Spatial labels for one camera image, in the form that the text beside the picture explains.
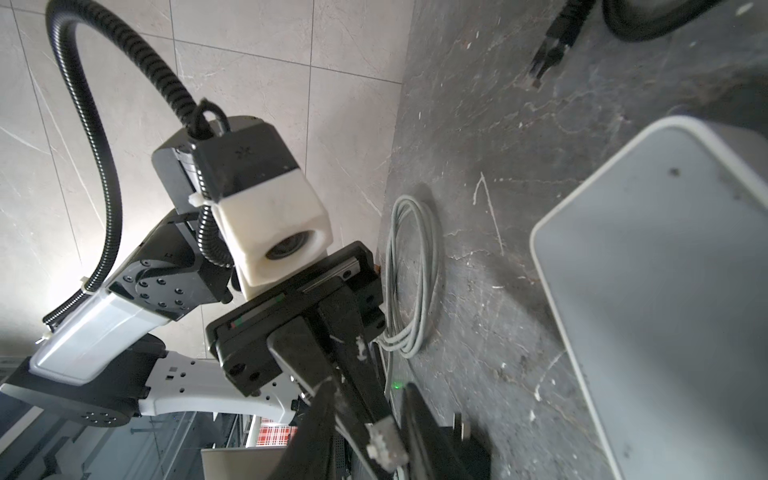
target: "tile floor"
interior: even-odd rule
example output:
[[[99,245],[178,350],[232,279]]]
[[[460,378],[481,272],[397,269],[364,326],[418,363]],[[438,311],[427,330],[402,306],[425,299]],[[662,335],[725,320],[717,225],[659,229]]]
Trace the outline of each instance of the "tile floor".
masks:
[[[0,0],[0,355],[21,355],[40,319],[98,260],[98,174],[45,34],[45,0]],[[103,0],[144,35],[196,98],[276,125],[328,209],[331,251],[375,249],[413,0]],[[118,264],[170,209],[151,152],[180,125],[112,45],[78,29],[124,203]],[[205,357],[203,328],[242,303],[207,305],[155,331]]]

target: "gray panel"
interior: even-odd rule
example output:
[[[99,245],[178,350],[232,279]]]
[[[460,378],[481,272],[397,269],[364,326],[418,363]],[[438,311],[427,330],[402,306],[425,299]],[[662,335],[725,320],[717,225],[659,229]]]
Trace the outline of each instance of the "gray panel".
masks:
[[[535,233],[625,478],[768,476],[767,220],[696,138],[668,128]]]

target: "gray marble surface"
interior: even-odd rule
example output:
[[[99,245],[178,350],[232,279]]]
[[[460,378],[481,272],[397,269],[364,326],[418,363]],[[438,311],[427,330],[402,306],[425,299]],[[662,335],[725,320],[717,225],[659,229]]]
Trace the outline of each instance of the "gray marble surface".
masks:
[[[723,2],[640,44],[614,38],[596,8],[531,90],[526,69],[562,3],[417,0],[379,229],[381,252],[404,193],[439,216],[429,338],[394,380],[416,382],[443,425],[471,419],[493,478],[612,478],[531,258],[536,222],[669,114],[768,135],[765,2]]]

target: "coiled gray cable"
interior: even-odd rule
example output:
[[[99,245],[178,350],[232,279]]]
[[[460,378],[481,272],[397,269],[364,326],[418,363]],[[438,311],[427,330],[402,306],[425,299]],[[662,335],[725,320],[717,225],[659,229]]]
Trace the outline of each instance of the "coiled gray cable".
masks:
[[[413,314],[405,323],[400,315],[400,301],[397,292],[398,250],[397,236],[403,222],[413,217],[419,234],[419,278],[416,285],[416,299]],[[402,195],[392,207],[392,221],[389,226],[389,238],[386,244],[384,263],[384,314],[386,329],[376,338],[376,343],[389,352],[386,362],[385,392],[389,391],[389,379],[392,374],[392,352],[399,352],[403,358],[412,358],[421,349],[424,342],[429,305],[432,291],[437,280],[437,239],[435,214],[424,203],[410,195]]]

